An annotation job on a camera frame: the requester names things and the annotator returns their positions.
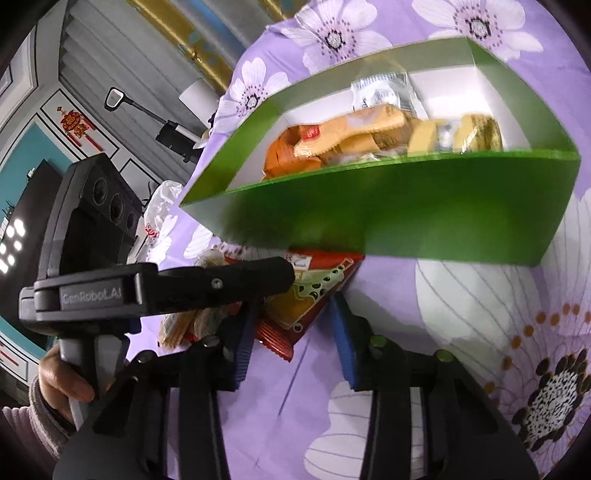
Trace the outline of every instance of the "sleeve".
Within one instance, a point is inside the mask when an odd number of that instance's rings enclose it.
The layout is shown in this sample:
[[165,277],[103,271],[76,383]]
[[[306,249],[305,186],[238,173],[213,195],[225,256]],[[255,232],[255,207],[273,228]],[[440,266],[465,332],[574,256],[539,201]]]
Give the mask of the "sleeve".
[[29,390],[30,407],[4,408],[6,421],[24,450],[51,477],[69,433],[44,402],[36,378]]

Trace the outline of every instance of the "gold ceiling trim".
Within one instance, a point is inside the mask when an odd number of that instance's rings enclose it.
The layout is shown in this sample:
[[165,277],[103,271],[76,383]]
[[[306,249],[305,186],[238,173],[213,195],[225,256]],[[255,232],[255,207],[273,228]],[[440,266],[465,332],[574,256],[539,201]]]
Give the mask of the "gold ceiling trim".
[[275,22],[293,17],[308,0],[258,0]]
[[127,0],[156,30],[177,47],[223,95],[232,69],[194,25],[168,0]]

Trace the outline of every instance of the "human hand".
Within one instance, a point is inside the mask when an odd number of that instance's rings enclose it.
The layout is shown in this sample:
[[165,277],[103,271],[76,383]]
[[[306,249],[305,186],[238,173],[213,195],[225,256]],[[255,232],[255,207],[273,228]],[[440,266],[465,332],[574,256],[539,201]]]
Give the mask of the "human hand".
[[39,363],[39,387],[47,404],[69,421],[73,421],[70,398],[90,402],[95,397],[90,384],[62,361],[59,345],[49,350]]

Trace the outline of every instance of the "yellow snack wrapper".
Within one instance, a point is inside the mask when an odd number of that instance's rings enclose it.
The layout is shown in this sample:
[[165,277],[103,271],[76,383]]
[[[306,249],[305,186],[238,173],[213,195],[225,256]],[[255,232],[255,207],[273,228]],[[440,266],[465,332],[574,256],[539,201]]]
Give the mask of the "yellow snack wrapper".
[[417,124],[408,143],[407,154],[485,150],[503,150],[499,125],[491,116],[471,113],[461,120],[427,120]]
[[[353,145],[355,143],[367,144],[369,142],[367,134],[393,131],[403,127],[408,123],[407,115],[396,107],[386,104],[348,113],[320,125],[303,125],[300,127],[301,140],[294,147],[294,155],[296,157],[317,157],[336,148],[347,139],[358,137],[345,143],[345,148],[351,150],[351,142]],[[372,135],[372,141],[379,146],[378,141],[383,141],[383,138],[376,139]],[[365,152],[367,150],[352,151],[351,153]]]

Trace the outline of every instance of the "green box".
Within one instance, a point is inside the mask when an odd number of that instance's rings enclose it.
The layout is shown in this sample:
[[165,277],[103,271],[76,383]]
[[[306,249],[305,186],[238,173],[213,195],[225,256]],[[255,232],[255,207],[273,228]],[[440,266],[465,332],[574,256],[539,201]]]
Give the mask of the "green box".
[[[264,183],[287,126],[352,110],[351,81],[409,72],[433,118],[491,113],[508,150],[324,168]],[[580,156],[545,103],[467,38],[351,60],[268,98],[236,130],[181,207],[224,240],[265,248],[537,265],[564,214]]]

